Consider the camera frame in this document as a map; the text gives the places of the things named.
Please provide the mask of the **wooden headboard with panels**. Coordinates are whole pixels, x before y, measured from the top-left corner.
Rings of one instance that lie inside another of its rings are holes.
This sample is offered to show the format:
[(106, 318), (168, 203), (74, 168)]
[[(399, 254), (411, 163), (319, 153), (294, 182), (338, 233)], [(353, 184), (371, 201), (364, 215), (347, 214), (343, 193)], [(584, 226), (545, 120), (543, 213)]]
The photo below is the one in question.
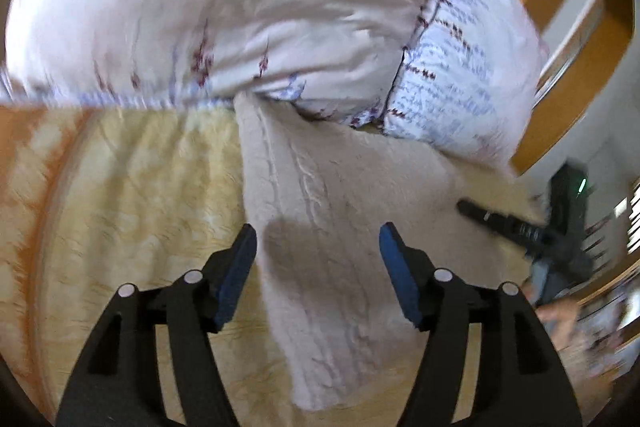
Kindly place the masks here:
[(634, 38), (634, 0), (524, 0), (551, 55), (532, 119), (512, 159), (526, 173), (551, 152), (610, 82)]

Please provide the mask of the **floral pillow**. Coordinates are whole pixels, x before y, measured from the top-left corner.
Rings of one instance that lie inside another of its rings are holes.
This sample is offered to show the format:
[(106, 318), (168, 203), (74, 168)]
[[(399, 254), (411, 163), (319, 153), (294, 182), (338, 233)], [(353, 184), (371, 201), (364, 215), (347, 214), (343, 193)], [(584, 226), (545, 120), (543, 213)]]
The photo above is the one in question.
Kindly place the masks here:
[(11, 0), (6, 104), (187, 109), (254, 91), (360, 127), (434, 0)]
[(406, 49), (382, 127), (394, 138), (506, 168), (547, 61), (520, 0), (438, 0)]

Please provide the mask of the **beige cable knit sweater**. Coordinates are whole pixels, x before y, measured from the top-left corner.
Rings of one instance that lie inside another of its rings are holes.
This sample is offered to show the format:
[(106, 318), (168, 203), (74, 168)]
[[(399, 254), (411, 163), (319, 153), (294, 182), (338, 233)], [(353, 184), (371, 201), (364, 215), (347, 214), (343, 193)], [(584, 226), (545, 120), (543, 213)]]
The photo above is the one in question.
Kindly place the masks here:
[(385, 223), (465, 282), (526, 279), (523, 251), (456, 208), (467, 197), (527, 215), (507, 174), (424, 143), (308, 121), (252, 94), (238, 95), (234, 110), (262, 298), (301, 409), (367, 400), (422, 357), (426, 337), (402, 314), (378, 249)]

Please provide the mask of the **left floral pillow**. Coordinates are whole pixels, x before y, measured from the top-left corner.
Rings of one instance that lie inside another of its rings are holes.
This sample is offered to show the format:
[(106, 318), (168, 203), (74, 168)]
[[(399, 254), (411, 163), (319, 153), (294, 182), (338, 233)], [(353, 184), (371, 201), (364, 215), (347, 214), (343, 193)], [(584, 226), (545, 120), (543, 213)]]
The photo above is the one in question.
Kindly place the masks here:
[(434, 0), (11, 0), (6, 104), (187, 109), (254, 91), (360, 127)]

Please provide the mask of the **yellow orange patterned bedspread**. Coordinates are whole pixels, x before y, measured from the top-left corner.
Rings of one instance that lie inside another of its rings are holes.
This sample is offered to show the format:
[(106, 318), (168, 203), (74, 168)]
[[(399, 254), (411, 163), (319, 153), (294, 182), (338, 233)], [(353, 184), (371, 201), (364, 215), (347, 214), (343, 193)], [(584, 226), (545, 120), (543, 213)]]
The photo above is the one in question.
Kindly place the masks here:
[[(1, 354), (46, 419), (116, 288), (162, 286), (229, 246), (245, 218), (242, 188), (229, 109), (1, 107)], [(291, 402), (259, 275), (254, 265), (234, 319), (210, 337), (241, 426), (395, 424), (413, 361), (344, 407)]]

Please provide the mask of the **right floral pillow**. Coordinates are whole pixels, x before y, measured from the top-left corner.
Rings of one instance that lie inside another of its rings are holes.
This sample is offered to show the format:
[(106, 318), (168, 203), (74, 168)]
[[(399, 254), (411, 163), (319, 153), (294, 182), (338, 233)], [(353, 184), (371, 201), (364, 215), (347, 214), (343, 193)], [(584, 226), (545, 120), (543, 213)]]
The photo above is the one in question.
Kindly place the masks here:
[(406, 49), (382, 127), (394, 138), (506, 168), (547, 61), (520, 0), (438, 0)]

